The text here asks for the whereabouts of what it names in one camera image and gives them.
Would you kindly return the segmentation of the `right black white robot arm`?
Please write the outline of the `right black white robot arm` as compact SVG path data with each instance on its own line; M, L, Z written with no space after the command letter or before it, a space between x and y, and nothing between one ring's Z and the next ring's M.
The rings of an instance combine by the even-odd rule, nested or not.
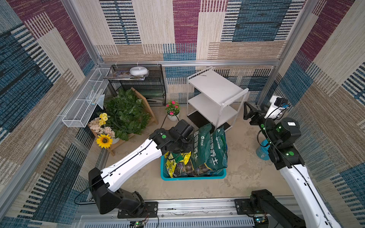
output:
M270 214L284 228L339 228L341 225L332 216L315 188L308 169L295 141L300 138L298 121L285 117L275 123L288 108L287 100L277 98L268 111L258 110L248 102L244 103L244 120L260 127L266 140L269 158L289 185L303 218L292 213L268 190L252 191L249 205L251 211Z

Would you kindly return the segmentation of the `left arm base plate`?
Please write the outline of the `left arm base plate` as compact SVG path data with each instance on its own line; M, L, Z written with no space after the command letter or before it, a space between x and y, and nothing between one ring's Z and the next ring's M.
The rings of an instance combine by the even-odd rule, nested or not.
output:
M158 213L158 202L147 201L144 206L138 209L136 212L127 212L126 210L119 209L118 219L137 219L137 218L156 218Z

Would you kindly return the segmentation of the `green soil bag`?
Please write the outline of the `green soil bag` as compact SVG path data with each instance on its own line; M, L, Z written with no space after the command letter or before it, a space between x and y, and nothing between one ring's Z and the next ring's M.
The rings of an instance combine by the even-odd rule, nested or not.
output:
M223 126L211 133L211 142L213 170L201 176L212 176L228 167L228 146Z
M193 151L185 169L189 176L201 176L213 170L211 157L210 123L195 131L192 135Z

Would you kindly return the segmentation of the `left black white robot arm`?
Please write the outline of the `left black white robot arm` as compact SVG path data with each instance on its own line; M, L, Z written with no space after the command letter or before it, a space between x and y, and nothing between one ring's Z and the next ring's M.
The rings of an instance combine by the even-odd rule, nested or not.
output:
M172 127L155 130L141 146L125 158L102 170L94 168L88 173L89 189L100 214L120 209L132 216L143 213L145 202L138 192L128 192L121 186L137 171L165 155L167 152L181 154L192 151L189 135L193 127Z

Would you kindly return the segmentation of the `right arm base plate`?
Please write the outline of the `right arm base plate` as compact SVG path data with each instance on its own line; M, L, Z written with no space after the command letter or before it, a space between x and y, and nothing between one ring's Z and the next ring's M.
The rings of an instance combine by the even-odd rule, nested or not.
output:
M262 208L257 199L235 199L234 203L238 215L254 216L269 213Z

